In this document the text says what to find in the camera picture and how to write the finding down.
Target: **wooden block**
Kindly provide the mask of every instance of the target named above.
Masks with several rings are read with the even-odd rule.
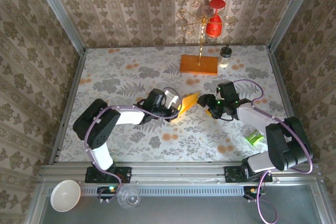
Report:
[[[182,55],[180,72],[217,75],[217,57],[202,56],[198,65],[198,55]]]

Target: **purple cable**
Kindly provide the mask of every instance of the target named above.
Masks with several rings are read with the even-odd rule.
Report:
[[[171,90],[173,90],[173,91],[176,93],[176,95],[178,96],[178,98],[179,98],[179,100],[180,100],[181,108],[182,108],[182,97],[180,96],[180,94],[179,94],[175,89],[170,88],[170,87],[164,88],[163,90],[166,91],[166,90],[168,90],[168,89],[171,89]],[[85,138],[84,138],[84,148],[85,148],[85,151],[87,152],[87,154],[88,154],[90,160],[92,161],[92,164],[95,166],[95,168],[96,168],[98,171],[102,172],[102,173],[105,173],[105,174],[107,174],[107,175],[111,175],[111,176],[113,176],[114,178],[116,178],[116,179],[118,180],[118,189],[120,189],[120,186],[121,186],[121,184],[122,184],[121,179],[120,179],[117,175],[115,175],[115,174],[113,174],[113,173],[110,173],[110,172],[107,172],[106,170],[103,170],[103,169],[101,169],[100,167],[96,166],[96,160],[95,160],[94,157],[91,155],[90,147],[89,147],[89,145],[88,145],[88,138],[89,138],[89,135],[90,135],[90,133],[91,133],[91,131],[92,131],[94,125],[95,125],[96,122],[100,119],[100,117],[101,117],[107,110],[109,110],[109,109],[112,109],[112,110],[114,110],[114,109],[128,109],[128,110],[135,110],[135,111],[143,112],[143,113],[145,113],[145,114],[152,115],[152,116],[154,116],[154,117],[156,117],[156,118],[160,118],[160,119],[171,119],[171,118],[175,118],[175,117],[178,116],[178,113],[179,113],[180,110],[177,111],[177,114],[172,115],[172,116],[158,116],[158,115],[155,115],[155,114],[153,114],[153,113],[151,113],[151,112],[149,112],[149,111],[147,111],[147,110],[138,108],[138,107],[135,106],[135,105],[133,105],[133,106],[127,106],[127,105],[113,106],[113,105],[112,105],[112,106],[107,106],[106,108],[104,108],[102,111],[100,111],[100,112],[98,113],[98,115],[97,115],[97,116],[95,117],[95,119],[92,121],[91,125],[90,125],[89,128],[88,128],[88,131],[87,131],[86,134],[85,134]]]
[[[296,169],[296,168],[293,168],[293,167],[291,169],[294,170],[294,171],[296,171],[296,172],[303,173],[303,174],[309,174],[309,173],[311,173],[312,170],[313,170],[313,163],[312,163],[311,157],[309,155],[309,152],[308,152],[307,148],[305,147],[305,145],[303,144],[303,142],[301,141],[301,139],[297,136],[297,134],[295,134],[295,132],[290,127],[288,127],[282,120],[278,119],[277,117],[275,117],[275,116],[273,116],[273,115],[271,115],[271,114],[269,114],[269,113],[267,113],[267,112],[265,112],[265,111],[263,111],[263,110],[255,107],[253,105],[253,103],[256,100],[259,100],[260,98],[262,98],[264,96],[264,90],[262,89],[262,87],[258,83],[256,83],[255,81],[248,80],[248,79],[236,80],[233,83],[240,82],[240,81],[249,81],[249,82],[255,84],[261,90],[261,96],[259,96],[257,98],[254,98],[251,101],[252,108],[255,111],[258,111],[259,113],[261,113],[261,114],[263,114],[263,115],[265,115],[265,116],[267,116],[269,118],[272,118],[273,120],[275,120],[278,123],[280,123],[296,139],[296,141],[298,141],[299,145],[301,146],[301,148],[302,148],[302,150],[303,150],[303,152],[304,152],[304,154],[305,154],[305,156],[307,158],[307,161],[308,161],[308,164],[309,164],[309,170],[307,172],[305,172],[305,171],[302,171],[302,170],[299,170],[299,169]],[[270,170],[265,171],[263,173],[261,179],[260,179],[260,182],[259,182],[259,185],[258,185],[258,188],[257,188],[257,208],[258,208],[259,216],[261,217],[261,219],[263,220],[263,222],[265,224],[275,224],[277,222],[277,220],[278,220],[278,214],[277,214],[277,211],[276,211],[275,207],[271,204],[271,202],[263,200],[263,201],[266,201],[267,203],[269,203],[273,207],[273,209],[274,209],[275,220],[273,222],[267,222],[264,219],[264,217],[263,217],[263,215],[261,214],[261,211],[260,211],[259,192],[260,192],[260,189],[261,189],[261,185],[263,184],[263,180],[265,179],[267,173],[269,173],[269,172],[271,173]]]

